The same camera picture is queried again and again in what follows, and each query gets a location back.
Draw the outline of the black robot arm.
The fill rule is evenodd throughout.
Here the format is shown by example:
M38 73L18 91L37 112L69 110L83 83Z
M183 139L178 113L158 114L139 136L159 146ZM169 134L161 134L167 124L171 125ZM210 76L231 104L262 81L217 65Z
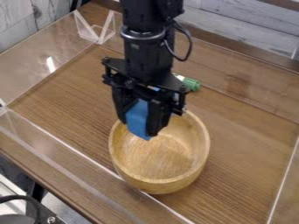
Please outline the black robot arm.
M125 57L105 58L103 82L111 86L117 116L130 132L149 140L186 110L189 86L173 72L175 33L189 34L178 23L183 0L119 0Z

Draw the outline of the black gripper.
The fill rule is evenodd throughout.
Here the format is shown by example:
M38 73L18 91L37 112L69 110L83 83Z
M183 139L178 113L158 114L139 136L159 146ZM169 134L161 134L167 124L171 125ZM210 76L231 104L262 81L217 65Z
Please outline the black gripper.
M145 81L129 75L123 59L105 58L102 64L106 67L103 82L113 88L118 119L127 123L129 110L137 105L138 100L147 101L146 134L155 137L169 125L173 113L179 116L185 113L190 88L171 72Z

